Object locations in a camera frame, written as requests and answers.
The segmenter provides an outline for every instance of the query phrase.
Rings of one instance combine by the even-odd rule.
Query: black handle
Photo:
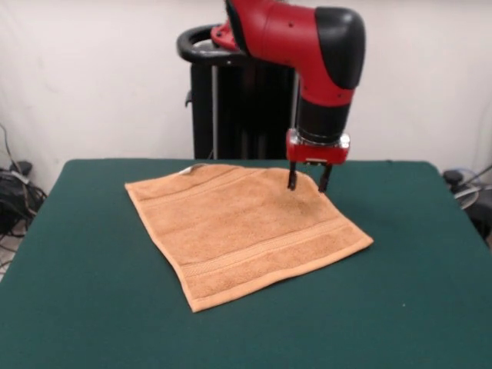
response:
[[[251,59],[243,52],[230,52],[213,42],[196,45],[210,40],[210,32],[216,25],[202,25],[181,33],[176,41],[178,54],[190,63],[203,65],[244,65]]]

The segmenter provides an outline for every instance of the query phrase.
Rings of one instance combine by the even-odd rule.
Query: towel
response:
[[[339,261],[372,243],[313,180],[288,170],[198,165],[125,187],[193,312]]]

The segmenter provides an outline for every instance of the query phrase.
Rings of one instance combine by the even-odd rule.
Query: black cable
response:
[[[0,169],[0,234],[22,238],[23,234],[16,234],[13,230],[20,221],[24,221],[24,229],[28,230],[39,209],[47,198],[46,193],[39,187],[24,179],[18,163],[12,158],[8,146],[8,133],[0,123],[4,133],[5,149],[17,171]]]
[[[3,248],[4,250],[11,252],[13,254],[15,254],[17,252],[17,250],[14,250],[13,248],[8,248],[7,246],[4,246],[3,244],[0,244],[0,248]]]
[[[29,220],[30,220],[30,218],[29,218],[29,216],[28,216],[28,215],[26,215],[26,214],[22,214],[22,212],[21,212],[21,211],[19,211],[19,210],[15,207],[15,205],[13,205],[12,203],[10,203],[10,202],[8,202],[8,201],[6,201],[6,200],[2,200],[2,199],[0,198],[0,204],[3,204],[3,205],[5,205],[5,206],[9,207],[9,209],[10,209],[11,211],[13,211],[14,213],[16,213],[18,216],[20,216],[21,218],[25,219],[26,221],[29,221]]]
[[[12,263],[12,259],[10,260],[7,260],[5,263],[1,263],[0,264],[0,269],[2,269],[3,267],[6,267],[7,265],[9,265],[10,263]]]
[[[472,178],[470,178],[467,181],[463,182],[463,185],[468,185],[469,183],[473,182],[477,178],[480,178],[482,175],[484,175],[485,173],[487,173],[490,169],[492,169],[492,164],[489,165],[488,167],[486,167],[483,171],[481,171],[479,173],[476,173],[475,176],[473,176]]]

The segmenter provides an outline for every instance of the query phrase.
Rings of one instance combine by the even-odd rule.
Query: towel tag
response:
[[[205,164],[205,163],[195,164],[195,165],[192,165],[191,167],[187,167],[187,168],[183,169],[182,171],[179,171],[178,174],[179,175],[189,175],[196,168],[204,167],[205,165],[208,165],[208,164]]]

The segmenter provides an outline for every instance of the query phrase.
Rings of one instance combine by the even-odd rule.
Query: red robot arm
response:
[[[275,0],[225,3],[239,49],[289,65],[300,75],[296,128],[287,139],[288,187],[295,188],[296,162],[323,163],[324,191],[331,165],[343,163],[348,153],[350,141],[342,135],[364,63],[361,17],[346,8],[305,8]]]

